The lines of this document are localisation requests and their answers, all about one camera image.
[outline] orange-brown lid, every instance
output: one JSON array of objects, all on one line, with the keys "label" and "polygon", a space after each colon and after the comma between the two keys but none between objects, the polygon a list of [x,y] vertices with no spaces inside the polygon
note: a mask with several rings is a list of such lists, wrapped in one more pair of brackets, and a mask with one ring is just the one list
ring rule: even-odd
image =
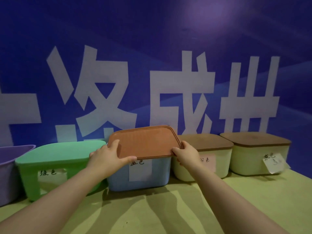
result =
[{"label": "orange-brown lid", "polygon": [[181,147],[181,142],[170,126],[149,126],[112,133],[108,141],[119,139],[119,158],[136,156],[138,159],[169,157],[173,147]]},{"label": "orange-brown lid", "polygon": [[242,147],[266,147],[291,144],[291,141],[288,139],[263,132],[228,132],[221,133],[220,136]]},{"label": "orange-brown lid", "polygon": [[188,142],[197,151],[231,149],[234,146],[231,141],[215,134],[179,135],[179,138]]}]

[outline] blue bin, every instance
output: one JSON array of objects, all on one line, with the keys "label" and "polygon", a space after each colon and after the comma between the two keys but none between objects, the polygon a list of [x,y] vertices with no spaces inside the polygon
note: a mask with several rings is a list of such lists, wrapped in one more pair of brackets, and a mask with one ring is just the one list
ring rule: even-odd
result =
[{"label": "blue bin", "polygon": [[152,175],[147,181],[129,181],[129,167],[126,165],[107,178],[111,191],[128,191],[165,186],[169,181],[171,157],[152,159]]}]

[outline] table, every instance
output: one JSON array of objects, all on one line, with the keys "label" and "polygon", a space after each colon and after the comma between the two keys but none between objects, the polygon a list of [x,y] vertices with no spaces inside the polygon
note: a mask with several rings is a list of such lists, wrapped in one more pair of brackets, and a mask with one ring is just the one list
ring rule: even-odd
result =
[{"label": "table", "polygon": [[[290,233],[311,233],[312,179],[287,170],[273,176],[229,173],[224,181]],[[0,220],[29,204],[23,199],[0,208]],[[198,185],[171,176],[164,187],[119,193],[102,189],[87,196],[61,233],[223,232]]]}]

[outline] sticky note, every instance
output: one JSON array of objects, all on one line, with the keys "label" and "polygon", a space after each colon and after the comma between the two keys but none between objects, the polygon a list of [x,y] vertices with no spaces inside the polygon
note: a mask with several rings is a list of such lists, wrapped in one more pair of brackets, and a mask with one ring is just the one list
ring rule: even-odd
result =
[{"label": "sticky note", "polygon": [[38,171],[40,194],[44,195],[67,181],[66,169]]},{"label": "sticky note", "polygon": [[216,155],[213,153],[201,154],[200,161],[207,167],[210,171],[216,172]]},{"label": "sticky note", "polygon": [[290,166],[280,153],[270,153],[263,156],[263,162],[271,174],[280,173]]},{"label": "sticky note", "polygon": [[129,164],[129,181],[147,181],[152,176],[152,159],[136,160]]}]

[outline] storage bin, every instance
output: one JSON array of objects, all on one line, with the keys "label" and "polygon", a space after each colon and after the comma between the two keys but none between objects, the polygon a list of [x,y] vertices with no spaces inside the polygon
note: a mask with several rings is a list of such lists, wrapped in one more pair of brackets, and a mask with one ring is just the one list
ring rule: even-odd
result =
[{"label": "storage bin", "polygon": [[11,203],[22,192],[15,159],[34,149],[36,145],[0,147],[0,206]]},{"label": "storage bin", "polygon": [[151,126],[113,133],[108,142],[119,139],[119,158],[136,156],[137,161],[126,165],[107,178],[109,189],[126,191],[164,186],[169,181],[171,149],[181,147],[175,131],[169,126]]},{"label": "storage bin", "polygon": [[230,169],[240,175],[270,174],[263,159],[280,153],[286,161],[291,141],[262,132],[222,133],[220,136],[234,143]]},{"label": "storage bin", "polygon": [[66,182],[87,166],[91,152],[105,144],[101,140],[52,143],[16,159],[27,197],[32,201],[38,200]]},{"label": "storage bin", "polygon": [[[215,134],[179,135],[181,141],[192,145],[201,157],[201,162],[220,178],[226,177],[229,171],[233,143]],[[194,181],[193,177],[172,157],[174,175],[185,182]]]}]

